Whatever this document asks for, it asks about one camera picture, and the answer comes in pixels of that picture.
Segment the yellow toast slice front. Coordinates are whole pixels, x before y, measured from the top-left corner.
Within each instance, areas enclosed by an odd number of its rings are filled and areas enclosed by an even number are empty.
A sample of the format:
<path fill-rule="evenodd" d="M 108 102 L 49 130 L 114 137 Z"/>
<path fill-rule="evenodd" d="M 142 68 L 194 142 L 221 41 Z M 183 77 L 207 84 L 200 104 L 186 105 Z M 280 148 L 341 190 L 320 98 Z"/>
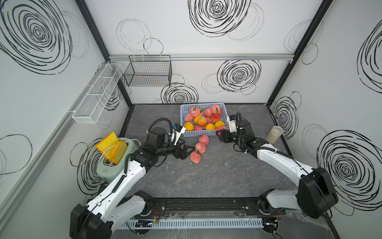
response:
<path fill-rule="evenodd" d="M 128 147 L 127 143 L 121 140 L 114 146 L 113 151 L 111 153 L 111 161 L 115 165 L 119 164 L 124 153 L 127 150 L 127 147 Z"/>

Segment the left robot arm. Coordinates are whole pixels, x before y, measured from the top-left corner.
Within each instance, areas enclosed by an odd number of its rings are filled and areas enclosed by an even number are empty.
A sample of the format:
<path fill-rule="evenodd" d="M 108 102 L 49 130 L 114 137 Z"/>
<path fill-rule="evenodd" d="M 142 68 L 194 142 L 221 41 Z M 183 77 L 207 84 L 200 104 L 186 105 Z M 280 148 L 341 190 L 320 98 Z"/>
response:
<path fill-rule="evenodd" d="M 185 127 L 175 124 L 166 141 L 164 128 L 151 127 L 144 144 L 133 153 L 125 154 L 125 166 L 119 175 L 87 205 L 78 204 L 72 210 L 70 238 L 109 239 L 129 219 L 149 214 L 152 197 L 147 193 L 138 191 L 126 202 L 123 198 L 157 164 L 159 157 L 171 154 L 177 159 L 186 159 L 195 150 L 181 139 L 185 131 Z"/>

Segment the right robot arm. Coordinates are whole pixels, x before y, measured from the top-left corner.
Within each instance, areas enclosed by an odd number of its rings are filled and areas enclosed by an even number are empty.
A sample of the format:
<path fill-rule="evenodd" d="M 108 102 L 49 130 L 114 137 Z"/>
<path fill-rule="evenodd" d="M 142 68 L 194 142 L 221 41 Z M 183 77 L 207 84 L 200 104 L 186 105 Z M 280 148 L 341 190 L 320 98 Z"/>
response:
<path fill-rule="evenodd" d="M 285 208 L 301 210 L 317 219 L 339 202 L 327 170 L 303 164 L 279 151 L 265 139 L 255 137 L 247 120 L 234 118 L 228 129 L 216 129 L 215 134 L 221 142 L 238 146 L 239 152 L 268 163 L 298 187 L 296 190 L 269 189 L 261 194 L 258 207 L 264 215 Z"/>

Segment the yellow toast slice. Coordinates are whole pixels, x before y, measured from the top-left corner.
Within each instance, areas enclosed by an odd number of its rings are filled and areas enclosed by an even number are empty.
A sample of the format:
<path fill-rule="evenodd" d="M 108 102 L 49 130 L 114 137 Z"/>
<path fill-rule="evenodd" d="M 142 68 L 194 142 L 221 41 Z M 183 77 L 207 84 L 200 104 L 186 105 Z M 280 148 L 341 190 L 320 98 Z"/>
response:
<path fill-rule="evenodd" d="M 128 147 L 127 143 L 121 140 L 114 146 L 113 151 L 111 153 L 111 161 L 115 165 L 119 164 L 124 153 L 127 150 L 127 147 Z"/>
<path fill-rule="evenodd" d="M 106 138 L 101 140 L 95 147 L 102 153 L 112 153 L 112 150 L 115 148 L 119 139 L 117 138 L 115 132 L 111 132 Z"/>

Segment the mint green toaster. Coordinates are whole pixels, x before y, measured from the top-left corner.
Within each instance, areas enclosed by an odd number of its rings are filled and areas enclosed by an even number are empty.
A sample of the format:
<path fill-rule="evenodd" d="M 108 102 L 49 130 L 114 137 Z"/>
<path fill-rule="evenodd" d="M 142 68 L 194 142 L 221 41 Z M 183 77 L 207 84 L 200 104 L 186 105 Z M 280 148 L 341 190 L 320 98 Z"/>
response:
<path fill-rule="evenodd" d="M 96 173 L 106 182 L 112 182 L 125 167 L 125 158 L 128 154 L 134 153 L 141 142 L 138 139 L 119 138 L 119 142 L 108 149 L 100 156 Z"/>

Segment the frosted plastic cup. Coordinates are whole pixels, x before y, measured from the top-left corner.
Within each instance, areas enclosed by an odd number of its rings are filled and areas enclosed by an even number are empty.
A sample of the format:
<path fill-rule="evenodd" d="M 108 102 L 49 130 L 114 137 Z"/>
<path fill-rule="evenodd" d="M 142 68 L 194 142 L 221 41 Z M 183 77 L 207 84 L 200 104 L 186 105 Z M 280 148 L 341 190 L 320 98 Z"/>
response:
<path fill-rule="evenodd" d="M 274 144 L 283 133 L 284 133 L 284 130 L 282 129 L 282 127 L 275 125 L 272 127 L 272 129 L 266 136 L 266 141 L 270 144 Z"/>

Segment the yellow toast slice rear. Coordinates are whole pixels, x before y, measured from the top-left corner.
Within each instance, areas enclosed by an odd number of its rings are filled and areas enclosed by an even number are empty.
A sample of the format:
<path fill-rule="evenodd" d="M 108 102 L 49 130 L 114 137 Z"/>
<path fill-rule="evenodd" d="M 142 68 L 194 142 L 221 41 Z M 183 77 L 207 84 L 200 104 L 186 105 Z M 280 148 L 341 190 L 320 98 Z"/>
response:
<path fill-rule="evenodd" d="M 106 138 L 101 140 L 95 147 L 102 153 L 112 153 L 112 150 L 115 148 L 119 139 L 117 138 L 115 132 L 111 132 Z"/>

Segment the pink peach with leaf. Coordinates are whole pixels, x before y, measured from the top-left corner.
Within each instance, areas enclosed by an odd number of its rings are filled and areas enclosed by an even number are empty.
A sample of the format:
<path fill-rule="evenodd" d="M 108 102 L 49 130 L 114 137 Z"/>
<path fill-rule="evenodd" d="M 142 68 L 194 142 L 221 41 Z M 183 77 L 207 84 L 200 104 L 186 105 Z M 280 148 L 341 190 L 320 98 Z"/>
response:
<path fill-rule="evenodd" d="M 190 114 L 193 116 L 193 117 L 196 117 L 200 114 L 200 110 L 197 106 L 193 106 L 190 108 Z"/>

